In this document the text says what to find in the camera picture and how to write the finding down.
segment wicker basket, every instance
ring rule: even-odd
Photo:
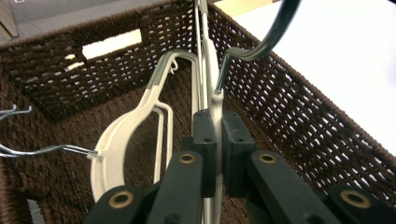
[[[158,59],[169,49],[195,52],[192,1],[168,1],[0,47],[0,109],[33,107],[5,119],[0,142],[20,150],[60,144],[94,148],[114,119],[134,109]],[[210,36],[219,61],[230,46],[258,40],[214,6]],[[87,60],[82,47],[140,29],[142,43]],[[74,54],[72,60],[65,57]],[[73,63],[84,65],[65,69]],[[174,149],[191,130],[191,75],[181,62],[163,88],[175,110]],[[274,53],[253,63],[233,60],[224,106],[239,113],[262,149],[283,155],[315,190],[347,183],[396,204],[396,162],[369,134]],[[156,118],[134,135],[124,164],[128,184],[152,179]],[[38,201],[47,223],[81,223],[93,206],[90,161],[58,151],[0,158],[0,222],[31,223],[26,199]],[[223,200],[222,223],[247,223],[244,202]]]

